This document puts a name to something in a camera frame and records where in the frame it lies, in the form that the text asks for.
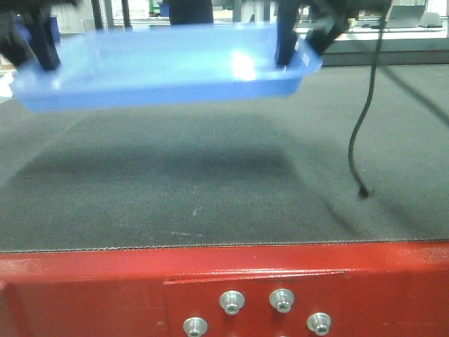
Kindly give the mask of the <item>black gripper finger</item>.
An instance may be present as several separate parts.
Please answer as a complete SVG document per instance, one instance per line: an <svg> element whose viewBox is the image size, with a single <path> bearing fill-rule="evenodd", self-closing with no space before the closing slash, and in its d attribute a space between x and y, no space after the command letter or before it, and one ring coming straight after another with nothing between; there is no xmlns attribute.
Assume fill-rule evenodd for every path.
<svg viewBox="0 0 449 337"><path fill-rule="evenodd" d="M29 41L17 30L17 15L29 32ZM51 7L2 6L1 54L17 68L35 59L45 70L56 69L60 59L51 31Z"/></svg>
<svg viewBox="0 0 449 337"><path fill-rule="evenodd" d="M339 35L349 29L348 19L354 14L353 1L278 1L275 54L278 67L288 66L292 59L298 40L295 24L301 6L310 6L319 17L315 28L307 32L305 39L317 55L322 55Z"/></svg>

